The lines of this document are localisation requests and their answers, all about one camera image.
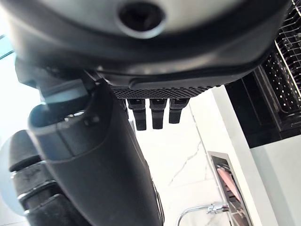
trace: metal grid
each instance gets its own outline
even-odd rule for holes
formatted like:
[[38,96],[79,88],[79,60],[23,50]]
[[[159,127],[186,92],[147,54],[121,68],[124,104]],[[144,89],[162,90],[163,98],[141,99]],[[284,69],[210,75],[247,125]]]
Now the metal grid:
[[279,131],[301,126],[301,0],[292,0],[276,48],[255,71]]
[[301,97],[301,0],[292,1],[289,13],[279,29],[275,45],[279,57],[291,77],[298,96]]

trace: wire rack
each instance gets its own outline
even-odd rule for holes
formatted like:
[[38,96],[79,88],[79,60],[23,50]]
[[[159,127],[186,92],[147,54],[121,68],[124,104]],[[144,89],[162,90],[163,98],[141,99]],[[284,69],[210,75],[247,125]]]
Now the wire rack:
[[276,48],[301,97],[301,0],[292,2],[275,39]]
[[255,76],[284,131],[301,126],[301,0],[292,0],[275,45]]

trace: marble floor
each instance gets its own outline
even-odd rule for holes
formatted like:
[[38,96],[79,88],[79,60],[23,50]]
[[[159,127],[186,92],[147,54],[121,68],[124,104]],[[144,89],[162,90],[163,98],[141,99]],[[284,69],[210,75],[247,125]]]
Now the marble floor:
[[[222,201],[189,106],[183,110],[180,124],[176,125],[168,124],[166,108],[162,130],[152,129],[151,111],[147,109],[147,127],[136,135],[161,196],[165,226],[175,226],[186,208]],[[3,225],[28,226],[28,223],[9,210],[0,198],[0,226]],[[180,225],[230,224],[227,214],[207,215],[205,210],[186,215]]]

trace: reflective surface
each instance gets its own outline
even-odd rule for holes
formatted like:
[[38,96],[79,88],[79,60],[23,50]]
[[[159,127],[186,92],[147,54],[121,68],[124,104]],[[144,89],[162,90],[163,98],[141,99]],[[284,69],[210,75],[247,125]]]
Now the reflective surface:
[[[166,15],[166,25],[162,33],[170,33],[190,29],[203,24],[233,9],[243,1],[244,0],[148,0],[147,2],[158,5],[164,11]],[[40,2],[65,18],[90,29],[123,35],[123,32],[118,26],[118,11],[125,4],[133,1],[40,0]]]

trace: black plastic housing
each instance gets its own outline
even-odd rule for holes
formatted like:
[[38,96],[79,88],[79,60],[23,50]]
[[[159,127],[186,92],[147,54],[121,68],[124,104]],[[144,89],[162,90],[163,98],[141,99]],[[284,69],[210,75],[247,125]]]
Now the black plastic housing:
[[107,85],[97,87],[83,114],[54,122],[55,114],[36,107],[31,137],[82,215],[94,226],[162,226],[148,164]]

